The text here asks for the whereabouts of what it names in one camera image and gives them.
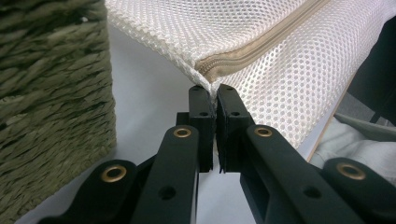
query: wicker basket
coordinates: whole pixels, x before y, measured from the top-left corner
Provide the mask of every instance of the wicker basket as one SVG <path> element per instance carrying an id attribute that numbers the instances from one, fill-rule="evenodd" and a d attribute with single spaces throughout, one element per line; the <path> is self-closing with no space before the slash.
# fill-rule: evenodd
<path id="1" fill-rule="evenodd" d="M 104 1 L 0 2 L 0 222 L 115 145 Z"/>

